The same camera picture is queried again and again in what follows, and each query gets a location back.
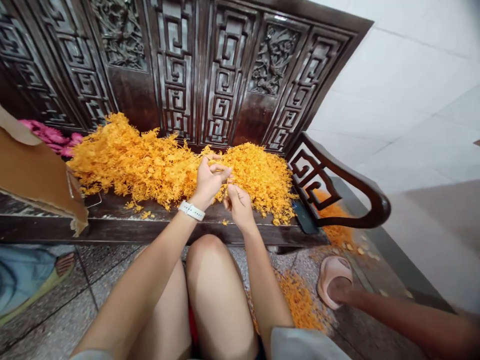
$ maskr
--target wooden armrest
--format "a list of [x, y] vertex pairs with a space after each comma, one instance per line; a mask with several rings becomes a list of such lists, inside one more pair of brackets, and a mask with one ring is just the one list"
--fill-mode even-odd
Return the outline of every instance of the wooden armrest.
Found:
[[[370, 229], [380, 226], [390, 216], [392, 210], [389, 199], [376, 183], [343, 164], [322, 145], [312, 140], [305, 131], [299, 135], [291, 150], [286, 154], [288, 166], [293, 172], [293, 184], [318, 227], [327, 225], [342, 225], [357, 229]], [[332, 179], [325, 172], [329, 169], [361, 192], [371, 203], [371, 210], [362, 217], [320, 217], [318, 211], [336, 203], [342, 197], [336, 191]], [[322, 183], [314, 181], [318, 177], [323, 180], [330, 197], [320, 201], [314, 194], [314, 189], [320, 189]]]

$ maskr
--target pink flower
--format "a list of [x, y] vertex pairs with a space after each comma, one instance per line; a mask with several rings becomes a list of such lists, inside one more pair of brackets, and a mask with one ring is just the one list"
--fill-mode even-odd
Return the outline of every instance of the pink flower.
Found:
[[84, 137], [82, 134], [79, 134], [78, 132], [74, 132], [71, 134], [71, 141], [68, 144], [68, 146], [75, 146], [80, 144], [83, 141]]
[[64, 156], [64, 157], [67, 157], [67, 158], [71, 158], [73, 156], [73, 153], [72, 153], [72, 148], [71, 147], [64, 147], [61, 151], [60, 151], [60, 155]]
[[45, 144], [51, 144], [52, 140], [50, 140], [43, 132], [40, 132], [38, 130], [33, 132], [35, 135], [37, 135]]
[[45, 127], [45, 129], [43, 129], [43, 133], [51, 141], [53, 141], [54, 143], [57, 143], [57, 144], [66, 144], [70, 140], [67, 137], [63, 137], [62, 133], [59, 130], [57, 130], [56, 128], [53, 128], [53, 127]]
[[23, 125], [25, 125], [30, 131], [34, 130], [34, 125], [32, 124], [32, 120], [18, 120]]
[[30, 122], [31, 122], [34, 126], [36, 126], [37, 128], [39, 128], [39, 129], [41, 129], [41, 130], [48, 128], [47, 125], [42, 124], [41, 122], [38, 122], [37, 120], [30, 120]]
[[47, 145], [50, 147], [50, 149], [52, 149], [57, 154], [60, 154], [60, 152], [64, 149], [63, 146], [57, 145], [57, 144], [50, 143], [50, 144], [47, 144]]

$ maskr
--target person's right hand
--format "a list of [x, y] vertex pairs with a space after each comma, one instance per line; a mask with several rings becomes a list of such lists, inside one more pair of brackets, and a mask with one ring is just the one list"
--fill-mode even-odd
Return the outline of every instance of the person's right hand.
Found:
[[254, 213], [249, 194], [237, 185], [228, 185], [228, 196], [223, 199], [225, 209], [231, 212], [233, 221], [243, 233], [255, 228]]

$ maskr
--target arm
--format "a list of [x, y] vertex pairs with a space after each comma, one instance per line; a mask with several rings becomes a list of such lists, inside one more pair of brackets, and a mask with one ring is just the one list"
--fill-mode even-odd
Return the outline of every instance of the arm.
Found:
[[233, 220], [243, 234], [251, 298], [267, 357], [271, 358], [271, 335], [275, 327], [294, 328], [294, 320], [254, 220], [250, 196], [236, 185], [228, 186]]
[[[230, 173], [231, 169], [219, 164], [209, 167], [204, 157], [198, 168], [195, 194], [188, 202], [205, 211]], [[115, 359], [127, 358], [196, 224], [182, 211], [174, 216], [120, 278], [72, 356], [98, 349], [107, 350]]]

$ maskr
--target person's left hand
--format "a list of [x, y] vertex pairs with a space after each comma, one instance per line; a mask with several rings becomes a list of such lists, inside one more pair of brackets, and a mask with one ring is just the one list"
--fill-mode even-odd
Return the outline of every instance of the person's left hand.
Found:
[[[214, 160], [220, 158], [220, 155], [212, 155]], [[195, 193], [188, 202], [205, 211], [213, 203], [222, 183], [226, 182], [230, 177], [232, 177], [232, 169], [230, 167], [218, 163], [209, 166], [209, 159], [204, 156], [201, 159], [196, 175]]]

